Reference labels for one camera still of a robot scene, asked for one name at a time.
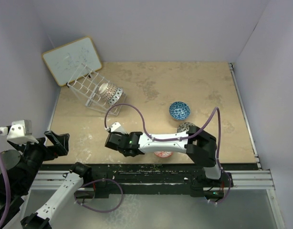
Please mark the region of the black aluminium base frame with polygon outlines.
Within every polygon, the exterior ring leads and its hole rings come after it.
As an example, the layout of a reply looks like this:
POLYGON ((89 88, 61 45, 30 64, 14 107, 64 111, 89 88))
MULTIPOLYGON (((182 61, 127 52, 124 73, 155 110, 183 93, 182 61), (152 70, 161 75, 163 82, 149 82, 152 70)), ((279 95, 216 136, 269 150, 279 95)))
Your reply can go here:
POLYGON ((87 164, 83 172, 87 186, 81 188, 95 198, 110 194, 189 195, 220 200, 231 190, 274 189, 269 170, 253 164, 224 164, 220 180, 206 178, 194 164, 87 164))

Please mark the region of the white black diamond bowl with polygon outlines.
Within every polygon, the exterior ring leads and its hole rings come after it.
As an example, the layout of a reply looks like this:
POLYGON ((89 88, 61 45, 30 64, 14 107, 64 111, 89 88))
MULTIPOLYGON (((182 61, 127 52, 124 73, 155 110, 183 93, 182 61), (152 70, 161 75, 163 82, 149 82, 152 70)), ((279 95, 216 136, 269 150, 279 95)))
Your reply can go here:
POLYGON ((115 94, 110 98, 110 100, 108 101, 108 103, 113 106, 122 96, 123 94, 123 89, 119 88, 117 89, 117 91, 115 92, 115 94))

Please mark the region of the red geometric pattern bowl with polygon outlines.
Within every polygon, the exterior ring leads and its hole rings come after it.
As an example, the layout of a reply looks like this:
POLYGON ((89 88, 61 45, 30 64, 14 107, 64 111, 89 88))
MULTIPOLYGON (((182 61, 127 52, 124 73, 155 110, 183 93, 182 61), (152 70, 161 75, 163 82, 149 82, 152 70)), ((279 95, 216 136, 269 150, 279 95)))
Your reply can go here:
POLYGON ((157 151, 154 154, 159 158, 168 158, 173 155, 173 152, 157 151))

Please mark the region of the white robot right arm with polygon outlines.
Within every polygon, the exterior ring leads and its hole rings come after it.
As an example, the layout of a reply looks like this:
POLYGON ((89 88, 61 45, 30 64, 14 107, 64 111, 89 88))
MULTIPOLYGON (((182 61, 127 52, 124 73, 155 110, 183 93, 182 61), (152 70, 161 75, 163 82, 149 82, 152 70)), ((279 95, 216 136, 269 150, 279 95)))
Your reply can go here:
POLYGON ((125 157, 136 157, 157 151, 176 152, 187 155, 195 165, 205 171, 206 182, 216 187, 226 176, 229 185, 232 179, 222 169, 219 154, 221 144, 221 127, 218 138, 202 128, 191 126, 188 131, 174 134, 148 135, 142 132, 124 132, 122 127, 110 128, 105 147, 118 151, 125 157))

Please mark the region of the yellow framed whiteboard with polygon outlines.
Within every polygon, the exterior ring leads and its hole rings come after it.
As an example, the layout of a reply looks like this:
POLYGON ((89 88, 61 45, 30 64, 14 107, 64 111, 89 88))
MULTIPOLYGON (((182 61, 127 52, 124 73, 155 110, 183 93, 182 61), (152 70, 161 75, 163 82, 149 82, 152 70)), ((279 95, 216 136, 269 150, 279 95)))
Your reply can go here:
POLYGON ((89 36, 44 52, 42 59, 59 86, 65 86, 81 64, 92 70, 102 68, 95 45, 89 36))

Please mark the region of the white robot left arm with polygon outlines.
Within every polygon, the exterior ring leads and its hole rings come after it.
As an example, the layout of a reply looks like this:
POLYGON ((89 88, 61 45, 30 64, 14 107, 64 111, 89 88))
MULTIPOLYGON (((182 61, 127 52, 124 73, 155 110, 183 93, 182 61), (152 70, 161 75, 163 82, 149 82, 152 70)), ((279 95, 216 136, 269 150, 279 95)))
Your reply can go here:
POLYGON ((20 228, 51 229, 70 197, 92 182, 90 168, 81 163, 64 173, 41 171, 43 162, 66 156, 69 151, 69 134, 44 134, 35 138, 21 126, 0 128, 0 135, 5 135, 13 147, 0 151, 0 229, 13 222, 29 195, 38 189, 54 193, 38 210, 20 220, 20 228))

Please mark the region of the brown floral pattern bowl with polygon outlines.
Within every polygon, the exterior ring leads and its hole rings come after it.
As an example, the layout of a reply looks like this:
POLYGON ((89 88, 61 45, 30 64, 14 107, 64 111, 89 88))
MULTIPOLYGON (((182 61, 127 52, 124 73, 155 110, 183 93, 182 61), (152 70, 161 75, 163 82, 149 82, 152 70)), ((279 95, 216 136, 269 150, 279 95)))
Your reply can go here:
POLYGON ((102 99, 108 102, 116 93, 118 87, 112 83, 103 83, 99 87, 99 95, 102 99))

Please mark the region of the blue triangle pattern bowl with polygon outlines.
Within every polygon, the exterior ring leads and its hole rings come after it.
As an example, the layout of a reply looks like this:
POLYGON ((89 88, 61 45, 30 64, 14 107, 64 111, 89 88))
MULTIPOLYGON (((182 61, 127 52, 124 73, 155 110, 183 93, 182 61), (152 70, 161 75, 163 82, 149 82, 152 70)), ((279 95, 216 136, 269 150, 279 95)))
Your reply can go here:
POLYGON ((190 107, 181 101, 173 102, 169 107, 170 116, 178 121, 186 120, 190 116, 190 107))

